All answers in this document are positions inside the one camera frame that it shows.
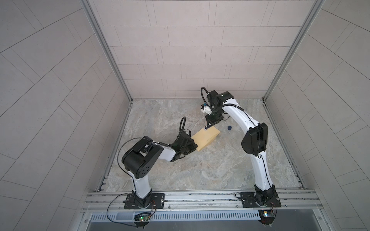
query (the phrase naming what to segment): gray wall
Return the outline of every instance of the gray wall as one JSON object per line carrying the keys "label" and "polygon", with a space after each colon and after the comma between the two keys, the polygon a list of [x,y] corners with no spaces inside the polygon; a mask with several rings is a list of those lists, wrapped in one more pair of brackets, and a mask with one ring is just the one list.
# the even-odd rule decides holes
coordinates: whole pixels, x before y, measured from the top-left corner
{"label": "gray wall", "polygon": [[2,0],[0,24],[0,230],[67,230],[128,99],[78,0]]}
{"label": "gray wall", "polygon": [[267,100],[337,230],[370,230],[370,1],[327,0]]}
{"label": "gray wall", "polygon": [[313,2],[89,1],[134,99],[261,98]]}

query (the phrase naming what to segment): work surface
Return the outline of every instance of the work surface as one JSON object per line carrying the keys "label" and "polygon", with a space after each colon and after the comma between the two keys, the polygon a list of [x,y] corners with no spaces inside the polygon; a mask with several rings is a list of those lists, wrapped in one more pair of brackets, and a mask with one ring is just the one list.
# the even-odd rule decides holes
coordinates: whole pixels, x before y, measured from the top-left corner
{"label": "work surface", "polygon": [[[240,99],[238,104],[255,120],[269,127],[266,158],[271,179],[276,188],[299,187],[282,146],[260,99]],[[179,124],[186,117],[185,128],[192,134],[202,129],[205,114],[200,99],[134,101],[125,126],[120,146],[134,137],[149,136],[154,141],[172,143],[179,133]],[[249,154],[241,147],[244,134],[229,118],[215,127],[220,130],[216,139],[200,152],[194,151],[175,162],[157,160],[149,172],[149,183],[158,190],[210,190],[254,188],[255,178]],[[128,142],[122,155],[138,139]],[[131,191],[132,180],[117,165],[117,154],[110,169],[104,191]]]}

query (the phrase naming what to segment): beige wall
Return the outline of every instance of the beige wall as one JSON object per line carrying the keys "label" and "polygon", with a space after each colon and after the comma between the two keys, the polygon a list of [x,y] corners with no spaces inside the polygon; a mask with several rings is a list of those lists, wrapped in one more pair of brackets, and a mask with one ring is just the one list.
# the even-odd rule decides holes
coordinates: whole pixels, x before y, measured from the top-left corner
{"label": "beige wall", "polygon": [[0,22],[0,230],[67,230],[128,99],[78,0],[2,0]]}
{"label": "beige wall", "polygon": [[313,1],[90,0],[134,99],[261,98]]}
{"label": "beige wall", "polygon": [[327,0],[267,100],[336,230],[370,230],[370,2]]}

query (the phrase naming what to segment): black mounting plate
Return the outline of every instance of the black mounting plate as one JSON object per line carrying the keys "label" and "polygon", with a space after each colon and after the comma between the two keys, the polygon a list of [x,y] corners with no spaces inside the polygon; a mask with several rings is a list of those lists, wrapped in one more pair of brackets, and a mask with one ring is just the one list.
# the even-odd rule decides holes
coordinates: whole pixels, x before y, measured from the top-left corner
{"label": "black mounting plate", "polygon": [[[164,193],[152,193],[151,200],[154,200],[154,203],[157,209],[161,209],[164,207]],[[132,193],[127,195],[126,201],[128,203],[125,203],[125,209],[142,209],[138,205],[134,204],[134,197]],[[150,201],[147,209],[151,209],[151,208],[152,208],[152,201]]]}
{"label": "black mounting plate", "polygon": [[274,203],[276,207],[281,207],[281,202],[278,197],[272,197],[268,201],[266,207],[261,207],[256,203],[254,192],[242,192],[240,193],[240,197],[245,199],[244,201],[242,200],[243,208],[269,208],[273,206],[271,202]]}

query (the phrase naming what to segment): marble floor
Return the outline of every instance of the marble floor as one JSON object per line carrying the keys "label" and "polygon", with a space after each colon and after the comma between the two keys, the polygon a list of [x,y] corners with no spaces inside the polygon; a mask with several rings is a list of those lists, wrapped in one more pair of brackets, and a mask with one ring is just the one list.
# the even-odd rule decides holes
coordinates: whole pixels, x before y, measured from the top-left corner
{"label": "marble floor", "polygon": [[[145,135],[154,141],[172,143],[183,116],[186,116],[185,128],[195,134],[206,122],[205,114],[200,110],[202,103],[201,99],[134,101],[120,146],[128,139]],[[276,188],[299,187],[263,102],[260,99],[240,99],[238,103],[255,120],[265,122],[269,127],[266,156]],[[232,118],[215,127],[221,134],[200,152],[194,151],[175,162],[157,160],[148,174],[154,191],[254,188],[252,163],[241,147],[244,137],[241,128]],[[128,142],[122,148],[120,158],[137,141]],[[131,191],[132,187],[132,180],[118,167],[116,156],[104,191]]]}

